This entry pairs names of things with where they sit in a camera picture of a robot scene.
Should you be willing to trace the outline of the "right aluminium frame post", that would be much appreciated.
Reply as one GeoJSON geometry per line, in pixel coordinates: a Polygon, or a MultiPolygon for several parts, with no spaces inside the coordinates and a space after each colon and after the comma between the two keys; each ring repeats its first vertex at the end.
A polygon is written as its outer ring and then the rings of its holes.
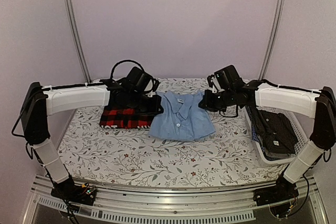
{"type": "Polygon", "coordinates": [[[270,31],[270,35],[269,35],[269,39],[267,42],[267,47],[266,47],[266,52],[265,52],[265,56],[264,59],[262,61],[261,64],[261,69],[258,75],[258,79],[264,79],[266,77],[266,73],[271,61],[271,56],[272,56],[272,52],[275,46],[275,42],[276,42],[276,38],[277,38],[277,34],[278,34],[278,29],[279,29],[279,25],[280,25],[280,21],[281,21],[281,16],[282,16],[282,11],[284,8],[284,3],[285,0],[277,0],[276,1],[276,8],[275,8],[275,13],[274,13],[274,18],[272,21],[272,26],[271,26],[271,31],[270,31]]]}

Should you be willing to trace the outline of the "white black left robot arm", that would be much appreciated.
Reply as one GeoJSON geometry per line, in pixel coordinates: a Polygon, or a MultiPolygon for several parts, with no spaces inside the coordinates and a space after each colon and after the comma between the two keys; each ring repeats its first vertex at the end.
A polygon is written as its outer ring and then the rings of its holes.
{"type": "Polygon", "coordinates": [[[156,115],[163,112],[161,97],[156,94],[160,81],[133,67],[126,77],[113,76],[96,82],[65,86],[42,86],[33,82],[25,96],[11,134],[22,137],[46,172],[54,187],[67,200],[78,195],[70,173],[51,141],[50,117],[77,109],[100,106],[101,127],[110,129],[149,128],[156,115]]]}

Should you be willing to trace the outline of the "aluminium front rail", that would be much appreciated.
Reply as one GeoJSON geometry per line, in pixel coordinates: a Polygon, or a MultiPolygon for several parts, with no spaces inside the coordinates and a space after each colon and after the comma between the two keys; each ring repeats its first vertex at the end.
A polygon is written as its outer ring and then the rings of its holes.
{"type": "Polygon", "coordinates": [[[96,183],[92,206],[75,204],[75,223],[330,223],[312,176],[297,183],[293,215],[272,211],[285,201],[259,206],[256,189],[270,183],[204,188],[155,188],[96,183]]]}

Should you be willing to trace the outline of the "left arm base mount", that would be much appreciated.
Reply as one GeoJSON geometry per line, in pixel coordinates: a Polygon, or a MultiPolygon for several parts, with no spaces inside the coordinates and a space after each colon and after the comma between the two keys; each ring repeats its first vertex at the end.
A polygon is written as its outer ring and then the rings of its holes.
{"type": "Polygon", "coordinates": [[[88,206],[93,206],[96,194],[96,186],[88,183],[82,185],[76,185],[72,182],[56,183],[51,190],[53,197],[88,206]]]}

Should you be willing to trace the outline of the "aluminium frame post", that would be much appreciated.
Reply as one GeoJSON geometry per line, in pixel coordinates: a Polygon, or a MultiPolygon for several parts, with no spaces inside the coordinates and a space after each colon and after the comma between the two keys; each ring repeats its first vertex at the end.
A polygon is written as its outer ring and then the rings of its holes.
{"type": "Polygon", "coordinates": [[[83,52],[81,39],[79,35],[79,30],[76,22],[75,10],[72,0],[64,0],[66,12],[69,20],[70,31],[72,34],[75,50],[78,56],[80,68],[83,74],[83,77],[86,82],[91,82],[91,76],[89,73],[88,65],[85,59],[85,55],[83,52]]]}
{"type": "Polygon", "coordinates": [[[278,34],[278,29],[279,29],[279,25],[280,25],[280,21],[281,21],[281,16],[282,16],[282,11],[284,8],[284,3],[285,0],[277,0],[276,1],[276,8],[275,8],[275,13],[274,13],[274,18],[272,21],[272,26],[271,26],[271,31],[270,31],[270,35],[269,35],[269,39],[267,42],[267,47],[266,47],[266,52],[265,52],[265,56],[264,59],[262,61],[261,64],[261,69],[258,75],[258,79],[264,79],[266,77],[266,73],[271,61],[271,56],[272,56],[272,52],[275,46],[275,42],[276,42],[276,38],[277,38],[277,34],[278,34]]]}

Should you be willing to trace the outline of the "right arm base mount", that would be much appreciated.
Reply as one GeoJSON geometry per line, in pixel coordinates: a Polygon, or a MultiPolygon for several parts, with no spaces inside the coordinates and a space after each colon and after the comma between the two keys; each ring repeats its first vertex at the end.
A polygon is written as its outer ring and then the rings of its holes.
{"type": "Polygon", "coordinates": [[[253,191],[253,201],[257,206],[277,203],[299,196],[296,184],[280,183],[253,191]]]}

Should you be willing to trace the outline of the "floral patterned table cloth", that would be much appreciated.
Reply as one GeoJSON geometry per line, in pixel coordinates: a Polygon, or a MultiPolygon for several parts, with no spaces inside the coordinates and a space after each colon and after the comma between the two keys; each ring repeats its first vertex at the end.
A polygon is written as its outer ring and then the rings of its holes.
{"type": "Polygon", "coordinates": [[[147,130],[100,127],[101,107],[75,112],[58,153],[75,178],[130,186],[201,188],[276,180],[284,165],[261,163],[246,127],[211,113],[216,133],[201,141],[153,138],[147,130]]]}

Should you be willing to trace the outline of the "light blue long sleeve shirt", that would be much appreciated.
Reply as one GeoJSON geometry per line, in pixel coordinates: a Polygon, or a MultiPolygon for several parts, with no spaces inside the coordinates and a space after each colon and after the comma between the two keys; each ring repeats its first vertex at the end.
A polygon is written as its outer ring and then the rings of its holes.
{"type": "Polygon", "coordinates": [[[177,94],[158,92],[163,113],[154,117],[149,135],[162,140],[194,141],[215,133],[207,111],[200,108],[204,92],[177,94]]]}

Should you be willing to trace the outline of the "white plastic laundry basket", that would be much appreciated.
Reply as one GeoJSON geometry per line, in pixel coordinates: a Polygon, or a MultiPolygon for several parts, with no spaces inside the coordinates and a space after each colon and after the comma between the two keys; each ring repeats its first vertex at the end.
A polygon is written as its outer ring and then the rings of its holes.
{"type": "Polygon", "coordinates": [[[292,162],[307,142],[291,112],[246,106],[245,119],[261,167],[292,162]]]}

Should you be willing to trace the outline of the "left aluminium frame post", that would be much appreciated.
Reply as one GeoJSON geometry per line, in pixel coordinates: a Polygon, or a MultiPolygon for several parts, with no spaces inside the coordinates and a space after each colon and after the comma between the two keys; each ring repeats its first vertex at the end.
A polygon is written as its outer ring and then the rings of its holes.
{"type": "Polygon", "coordinates": [[[76,22],[75,10],[72,0],[64,0],[66,12],[69,20],[70,31],[72,34],[75,50],[78,56],[80,68],[83,74],[83,77],[86,82],[91,82],[91,76],[89,73],[88,65],[85,59],[85,55],[83,52],[81,39],[79,35],[79,30],[76,22]]]}

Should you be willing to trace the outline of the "blue checked shirt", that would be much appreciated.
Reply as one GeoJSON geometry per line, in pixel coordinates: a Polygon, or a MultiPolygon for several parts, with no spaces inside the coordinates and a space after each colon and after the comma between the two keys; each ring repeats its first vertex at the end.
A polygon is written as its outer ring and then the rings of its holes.
{"type": "Polygon", "coordinates": [[[270,157],[266,154],[266,150],[262,145],[261,138],[257,134],[256,127],[255,127],[254,122],[253,122],[253,117],[252,117],[252,114],[251,114],[251,110],[247,106],[245,108],[246,108],[246,112],[248,114],[248,118],[250,119],[250,123],[251,123],[251,126],[250,126],[250,128],[251,128],[251,139],[258,143],[259,147],[261,148],[262,154],[263,154],[263,156],[266,160],[268,160],[268,161],[277,160],[277,158],[270,157]]]}

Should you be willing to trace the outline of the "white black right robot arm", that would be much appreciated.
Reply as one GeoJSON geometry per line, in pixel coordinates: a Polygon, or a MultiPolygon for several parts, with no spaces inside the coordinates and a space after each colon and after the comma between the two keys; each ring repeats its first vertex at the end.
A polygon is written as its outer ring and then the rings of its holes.
{"type": "Polygon", "coordinates": [[[299,152],[285,168],[284,178],[271,190],[276,201],[291,194],[296,183],[314,162],[335,144],[335,96],[330,87],[310,90],[274,84],[266,79],[245,83],[233,65],[207,77],[209,89],[205,91],[199,107],[213,112],[224,112],[229,106],[243,108],[251,105],[263,109],[283,111],[295,129],[301,129],[296,115],[314,120],[313,132],[299,152]]]}

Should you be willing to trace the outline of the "black striped shirt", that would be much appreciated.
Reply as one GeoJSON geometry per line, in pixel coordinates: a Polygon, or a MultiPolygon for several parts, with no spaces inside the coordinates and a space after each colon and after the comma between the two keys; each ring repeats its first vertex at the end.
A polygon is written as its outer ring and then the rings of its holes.
{"type": "Polygon", "coordinates": [[[258,136],[265,150],[274,154],[295,154],[298,138],[289,119],[283,113],[259,110],[248,106],[258,136]]]}

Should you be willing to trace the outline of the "red black plaid shirt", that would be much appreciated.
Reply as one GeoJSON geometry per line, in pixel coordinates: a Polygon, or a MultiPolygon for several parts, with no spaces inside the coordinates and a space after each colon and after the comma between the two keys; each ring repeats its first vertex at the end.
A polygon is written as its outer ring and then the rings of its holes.
{"type": "Polygon", "coordinates": [[[135,109],[105,106],[99,126],[103,129],[149,129],[154,115],[139,114],[135,109]]]}

